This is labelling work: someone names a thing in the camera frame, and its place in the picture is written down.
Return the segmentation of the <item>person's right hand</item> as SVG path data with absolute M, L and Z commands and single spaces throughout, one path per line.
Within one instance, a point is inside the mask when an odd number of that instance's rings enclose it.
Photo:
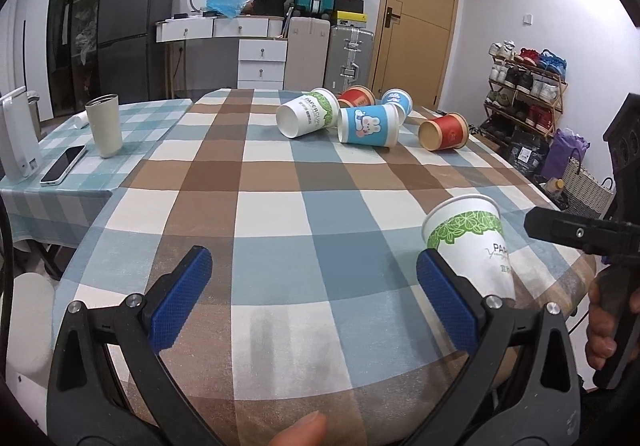
M 585 351 L 589 366 L 595 370 L 601 370 L 617 348 L 614 340 L 616 317 L 602 306 L 602 296 L 613 287 L 614 275 L 614 267 L 608 266 L 590 284 L 588 291 L 589 322 Z

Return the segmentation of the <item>person's left hand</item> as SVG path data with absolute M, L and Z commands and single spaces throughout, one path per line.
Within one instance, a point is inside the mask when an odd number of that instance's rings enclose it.
M 319 446 L 326 438 L 326 416 L 320 411 L 307 414 L 278 433 L 270 446 Z

